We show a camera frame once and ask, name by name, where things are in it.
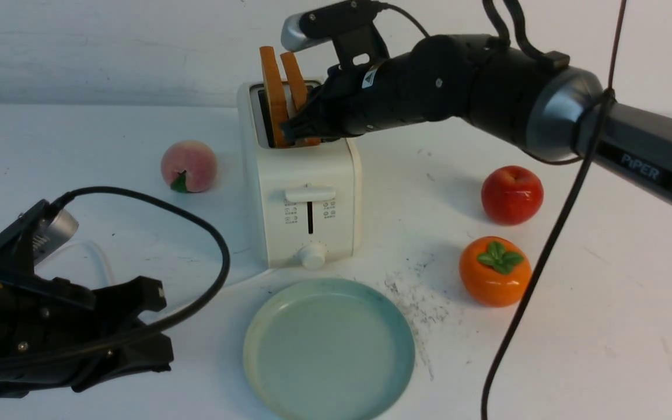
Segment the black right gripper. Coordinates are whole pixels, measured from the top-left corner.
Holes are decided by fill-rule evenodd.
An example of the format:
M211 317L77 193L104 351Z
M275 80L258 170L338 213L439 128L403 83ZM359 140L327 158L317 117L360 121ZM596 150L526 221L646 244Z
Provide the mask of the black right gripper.
M461 117L477 74L482 35L435 35L408 53L330 74L317 96L281 123L290 144L326 142Z

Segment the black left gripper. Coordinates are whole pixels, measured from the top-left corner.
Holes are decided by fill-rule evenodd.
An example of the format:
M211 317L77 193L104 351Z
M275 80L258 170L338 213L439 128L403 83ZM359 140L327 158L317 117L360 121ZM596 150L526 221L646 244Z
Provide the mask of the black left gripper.
M165 308L160 281L139 276L96 289L92 310L68 306L0 285L0 357L53 351L144 326L139 314ZM51 365L0 367L0 398L70 388L75 393L118 377L168 372L174 359L169 337L158 333L130 345Z

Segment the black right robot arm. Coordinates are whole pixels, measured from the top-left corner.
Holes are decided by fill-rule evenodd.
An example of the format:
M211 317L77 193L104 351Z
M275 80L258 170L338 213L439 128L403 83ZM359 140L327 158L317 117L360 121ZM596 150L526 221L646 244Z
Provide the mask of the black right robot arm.
M591 72L549 69L486 35L434 35L404 55L335 71L295 117L289 141L354 138L460 118L536 159L585 157L672 205L672 118L607 104Z

